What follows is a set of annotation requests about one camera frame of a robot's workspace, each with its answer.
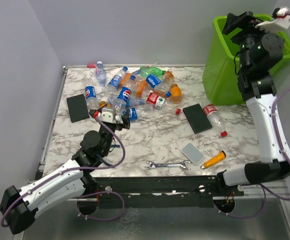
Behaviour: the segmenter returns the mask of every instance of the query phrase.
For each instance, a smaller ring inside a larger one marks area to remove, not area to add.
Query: red label
[[[158,97],[158,95],[151,92],[147,98],[147,103],[156,105]]]
[[[203,108],[203,110],[206,116],[214,111],[217,111],[216,107],[213,104],[207,105],[206,107]]]

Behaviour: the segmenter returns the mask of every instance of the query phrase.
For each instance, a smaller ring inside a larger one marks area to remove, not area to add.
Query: green bin
[[[263,21],[271,20],[271,16],[268,14],[256,14],[255,16]],[[233,44],[230,40],[240,29],[237,28],[229,35],[223,35],[221,31],[225,26],[226,19],[227,16],[218,16],[213,21],[215,35],[203,74],[203,84],[207,97],[216,106],[244,103],[238,90],[237,76],[234,72],[234,56],[239,51],[239,45]],[[285,40],[285,43],[282,60],[270,69],[272,75],[275,75],[279,68],[290,61],[290,39],[285,32],[277,34]],[[236,57],[236,65],[238,71],[239,57]]]

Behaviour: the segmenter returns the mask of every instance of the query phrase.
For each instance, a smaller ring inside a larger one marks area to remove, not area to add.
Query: orange screwdriver
[[[213,166],[214,164],[225,159],[225,157],[226,157],[225,152],[220,151],[220,153],[217,156],[215,156],[215,157],[211,158],[210,160],[208,160],[207,162],[205,162],[204,165],[202,165],[200,168],[201,169],[209,168],[210,166]]]

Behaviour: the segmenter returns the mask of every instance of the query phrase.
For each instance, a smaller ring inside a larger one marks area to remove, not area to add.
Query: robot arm
[[[113,108],[103,107],[98,111],[91,111],[92,116],[95,116],[94,113],[112,132],[130,128],[129,111],[118,116]],[[12,233],[24,231],[43,212],[61,202],[79,197],[85,192],[96,192],[97,183],[89,174],[93,170],[81,167],[97,168],[102,163],[99,157],[108,155],[112,140],[113,135],[103,126],[98,132],[89,131],[72,159],[57,170],[20,189],[15,186],[6,189],[0,211]]]
[[[276,100],[276,88],[269,73],[283,57],[283,39],[271,31],[287,29],[290,16],[283,17],[290,9],[278,8],[272,22],[263,22],[245,12],[239,16],[228,14],[223,34],[236,28],[238,34],[231,38],[239,45],[240,70],[238,88],[254,120],[260,148],[260,162],[219,173],[226,186],[259,184],[279,180],[290,175],[290,149],[286,142],[277,109],[272,111]]]

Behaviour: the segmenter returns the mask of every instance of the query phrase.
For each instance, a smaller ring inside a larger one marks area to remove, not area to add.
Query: marble table
[[[106,68],[107,82],[121,67]],[[138,67],[130,67],[128,72],[131,73],[137,69]],[[181,109],[194,104],[201,104],[204,107],[210,103],[202,83],[203,67],[170,67],[170,69],[173,70],[175,81],[182,89],[183,101],[179,104]],[[99,124],[92,118],[71,123],[66,101],[66,98],[84,92],[82,79],[91,78],[97,82],[94,72],[95,69],[92,68],[68,70],[46,158],[45,175],[72,157],[80,148],[79,143],[86,132],[99,129]],[[96,84],[95,89],[98,94],[102,88]],[[106,94],[98,95],[98,98],[102,100],[106,100],[107,97]],[[259,156],[257,135],[247,107],[232,105],[217,108],[225,120],[227,137],[219,137],[213,129],[194,134],[183,112],[180,115],[174,115],[155,109],[149,119],[132,122],[129,130],[123,129],[116,132],[126,148],[126,158],[123,163],[114,169],[96,170],[92,172],[92,175],[94,177],[214,175],[225,169],[257,161]],[[145,166],[148,166],[146,163],[148,160],[155,163],[177,163],[186,160],[181,149],[189,142],[205,155],[202,163],[217,155],[221,150],[226,152],[227,157],[205,170],[200,169],[201,164],[189,164],[191,170],[166,167],[145,169]],[[121,149],[115,148],[106,160],[116,163],[121,155]]]

